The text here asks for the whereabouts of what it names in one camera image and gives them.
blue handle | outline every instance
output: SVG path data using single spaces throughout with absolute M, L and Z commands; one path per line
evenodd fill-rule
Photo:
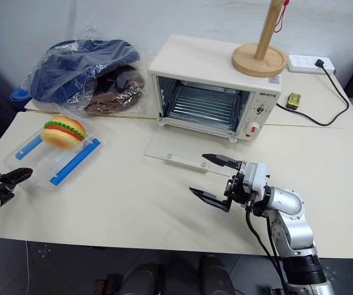
M 36 146 L 42 143 L 40 135 L 33 138 L 26 146 L 24 146 L 20 151 L 15 154 L 18 160 L 22 160 L 24 156 L 29 154 Z
M 91 143 L 83 148 L 78 155 L 76 155 L 70 162 L 64 166 L 50 182 L 55 186 L 58 186 L 85 158 L 90 155 L 100 145 L 99 140 L 94 138 Z

toy hamburger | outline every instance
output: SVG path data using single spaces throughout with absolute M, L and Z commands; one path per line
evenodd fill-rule
M 72 150 L 86 137 L 85 128 L 69 117 L 56 116 L 44 124 L 40 137 L 59 149 Z

wooden base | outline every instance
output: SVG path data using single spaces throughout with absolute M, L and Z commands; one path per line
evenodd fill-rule
M 232 53 L 232 64 L 246 75 L 254 77 L 272 77 L 281 73 L 286 66 L 286 55 L 269 46 L 263 60 L 256 60 L 255 53 L 258 44 L 241 45 Z

white table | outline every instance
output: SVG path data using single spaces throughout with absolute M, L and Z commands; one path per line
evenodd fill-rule
M 35 112 L 17 115 L 0 140 L 0 172 L 6 171 L 2 161 L 14 143 L 26 140 L 50 117 Z M 221 197 L 228 177 L 143 155 L 154 131 L 163 128 L 155 120 L 92 120 L 103 128 L 105 146 L 58 191 L 17 190 L 16 198 L 0 208 L 0 237 L 263 253 L 241 207 L 234 204 L 226 214 L 204 204 L 188 189 L 201 188 Z M 210 146 L 205 148 L 203 152 L 211 152 Z M 239 141 L 234 157 L 266 162 L 270 185 L 292 187 L 302 194 L 321 257 L 353 258 L 353 128 L 268 125 L 256 141 Z M 263 219 L 253 218 L 253 225 L 266 236 Z
M 341 93 L 346 97 L 342 87 L 331 74 L 334 83 L 337 85 Z M 345 107 L 343 100 L 339 97 L 333 88 L 330 80 L 325 75 L 290 73 L 285 69 L 282 73 L 282 95 L 278 103 L 282 106 L 286 105 L 287 97 L 291 93 L 301 94 L 299 112 L 303 112 L 322 123 L 329 122 L 334 116 L 342 111 Z M 142 98 L 145 101 L 143 111 L 137 112 L 135 108 L 126 110 L 117 114 L 118 116 L 133 116 L 156 118 L 159 113 L 154 98 L 147 92 Z M 26 109 L 32 111 L 55 112 L 57 109 L 49 104 L 39 103 L 31 100 Z M 312 126 L 318 127 L 315 123 L 284 111 L 277 106 L 272 110 L 266 121 L 266 125 L 289 125 L 289 126 Z M 353 107 L 340 115 L 340 117 L 330 125 L 332 128 L 353 128 Z

oven knob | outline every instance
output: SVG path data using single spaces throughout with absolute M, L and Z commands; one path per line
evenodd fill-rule
M 248 122 L 244 130 L 246 137 L 257 135 L 260 130 L 260 124 L 257 122 Z

